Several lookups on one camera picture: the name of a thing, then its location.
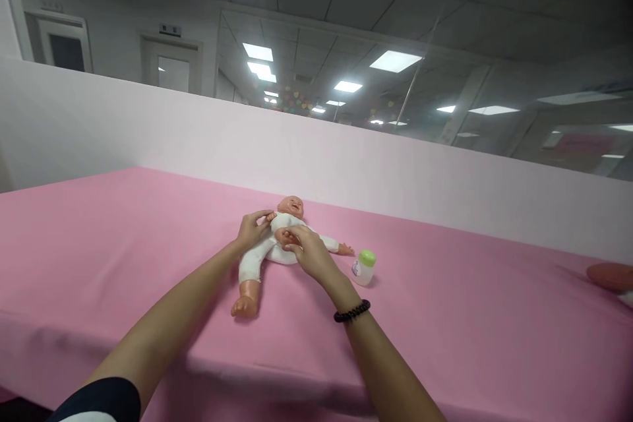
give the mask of white doll outfit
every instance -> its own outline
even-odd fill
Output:
[[[239,261],[239,283],[245,280],[256,280],[261,282],[260,269],[264,258],[279,264],[290,265],[297,263],[295,253],[285,251],[282,245],[275,238],[275,232],[280,227],[305,226],[306,223],[296,218],[292,214],[278,212],[277,216],[270,222],[270,231],[266,233],[250,251],[247,251],[242,260]],[[325,247],[330,252],[338,252],[338,242],[330,237],[319,235]]]

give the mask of baby lotion bottle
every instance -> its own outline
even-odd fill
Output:
[[[374,276],[374,264],[376,263],[376,254],[368,249],[364,249],[358,254],[358,259],[351,268],[352,278],[354,282],[365,286]]]

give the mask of green bottle cap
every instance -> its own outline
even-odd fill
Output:
[[[365,267],[373,267],[376,263],[376,254],[369,249],[363,249],[361,253],[358,254],[358,261]]]

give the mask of doll face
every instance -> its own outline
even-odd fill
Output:
[[[277,211],[292,214],[295,218],[303,219],[303,201],[296,196],[287,196],[277,205]]]

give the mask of bracelet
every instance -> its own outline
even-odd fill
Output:
[[[334,313],[334,321],[337,323],[344,323],[346,321],[353,320],[361,313],[365,313],[367,310],[369,310],[369,307],[371,307],[371,303],[369,303],[369,300],[363,300],[363,302],[358,307],[348,311],[347,313]]]

